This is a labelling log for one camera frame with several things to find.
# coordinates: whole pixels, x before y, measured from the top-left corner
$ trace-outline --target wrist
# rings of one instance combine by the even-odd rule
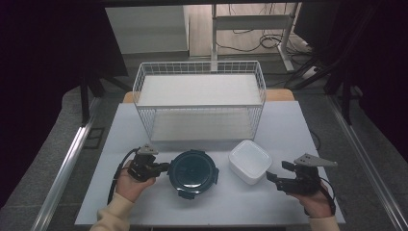
[[[118,218],[125,219],[128,218],[134,205],[135,204],[133,202],[115,192],[114,197],[107,206],[106,210]]]
[[[118,191],[116,191],[116,193],[119,194],[120,196],[122,196],[123,198],[129,200],[129,201],[132,202],[132,203],[135,203],[136,200],[137,200],[137,199],[139,198],[139,196],[140,196],[140,193],[135,193],[135,192],[132,192],[132,191],[121,191],[121,190],[118,190]]]
[[[316,208],[306,210],[308,211],[310,218],[330,218],[333,216],[328,204],[318,205]]]

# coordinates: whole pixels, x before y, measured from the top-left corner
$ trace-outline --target white table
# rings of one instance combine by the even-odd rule
[[[297,101],[267,102],[254,141],[272,156],[269,171],[279,177],[294,178],[294,173],[281,168],[282,161],[293,162],[306,152],[318,155]],[[75,224],[96,222],[97,210],[106,206],[117,165],[131,149],[147,142],[135,106],[120,104]],[[204,150],[219,168],[218,182],[194,200],[187,200],[177,195],[166,173],[162,173],[137,201],[130,223],[151,227],[307,224],[308,217],[298,201],[276,190],[266,177],[250,186],[229,168],[228,154],[237,144],[232,141],[153,143],[160,151],[156,160],[159,163],[170,162],[190,149]],[[327,178],[322,167],[319,175]],[[339,223],[345,222],[340,209],[336,217]]]

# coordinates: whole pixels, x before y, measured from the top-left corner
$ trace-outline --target floor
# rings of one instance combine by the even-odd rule
[[[294,42],[294,46],[298,46],[299,49],[307,49],[301,45],[300,42]],[[127,55],[124,56],[124,60],[130,77],[119,77],[118,79],[132,86],[141,62],[209,59],[204,53],[197,51],[196,54],[196,56],[190,57],[179,54],[166,54],[166,56],[160,57]],[[286,73],[276,52],[237,55],[231,51],[231,53],[221,55],[220,58],[223,60],[258,60],[270,89],[283,88],[292,76]],[[308,56],[296,57],[295,61],[300,64],[294,63],[295,68],[300,68],[301,64],[304,64],[308,59]],[[297,81],[301,81],[301,79],[294,79],[292,83]],[[121,102],[126,93],[110,83],[103,82],[103,84],[107,92],[102,98],[92,126],[94,131],[103,132],[98,141],[91,137],[86,140],[85,147],[79,155],[77,165],[72,171],[56,212],[50,220],[48,230],[89,229],[88,227],[74,226],[73,222],[88,189],[104,140],[109,133],[117,104]],[[372,189],[371,181],[362,168],[355,150],[330,107],[329,97],[322,90],[324,84],[325,79],[321,79],[305,89],[294,91],[293,94],[295,99],[299,101],[311,129],[319,155],[339,163],[338,168],[328,168],[326,171],[331,183],[336,188],[340,210],[346,220],[346,224],[342,225],[341,228],[342,230],[395,230],[382,202]],[[6,206],[0,211],[0,230],[29,230],[33,226],[53,180],[60,170],[65,154],[81,124],[79,99],[78,89],[74,89],[64,96],[63,109],[47,141],[43,144],[41,151]],[[408,178],[407,163],[365,116],[358,106],[358,99],[351,102],[350,116],[353,122],[352,127],[370,154],[372,163],[394,195],[403,214],[407,215],[408,184],[403,180]],[[310,230],[310,228],[308,226],[290,226],[286,227],[286,230],[298,231]]]
[[[293,3],[221,4],[217,5],[217,16],[289,14],[292,9]],[[190,16],[190,56],[209,56],[211,54],[213,28],[212,6],[187,6],[187,11]],[[281,39],[282,32],[283,30],[217,31],[217,52],[219,55],[277,53],[278,51],[274,47],[277,40],[266,40],[264,47],[259,46],[260,39],[265,35]],[[291,33],[290,38],[293,42],[301,41],[294,33]]]

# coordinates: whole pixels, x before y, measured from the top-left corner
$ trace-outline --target dark round container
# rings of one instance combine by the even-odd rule
[[[218,168],[205,152],[190,150],[171,161],[167,174],[179,196],[194,199],[217,183]]]

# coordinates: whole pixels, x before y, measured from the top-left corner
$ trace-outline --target metal rail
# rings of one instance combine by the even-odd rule
[[[401,209],[399,208],[398,203],[396,202],[392,192],[388,189],[387,185],[382,180],[380,174],[372,163],[369,154],[361,144],[357,134],[354,132],[353,127],[351,125],[348,125],[345,119],[343,119],[340,105],[337,102],[336,96],[329,96],[328,99],[337,120],[339,121],[348,141],[353,147],[357,159],[360,161],[363,170],[366,172],[366,175],[368,176],[372,187],[375,190],[375,193],[378,195],[378,198],[380,199],[384,209],[390,217],[395,230],[407,231],[408,224],[404,215],[402,214]]]
[[[79,153],[81,152],[82,146],[84,145],[85,139],[87,138],[90,127],[93,124],[95,118],[95,111],[100,103],[100,98],[94,98],[90,104],[90,119],[89,123],[78,129],[75,138],[66,153],[63,164],[51,186],[51,189],[44,200],[44,203],[39,210],[36,221],[31,227],[32,231],[46,230],[57,209],[58,203],[63,195],[65,186],[69,180],[72,170],[75,167],[76,161],[78,159]]]

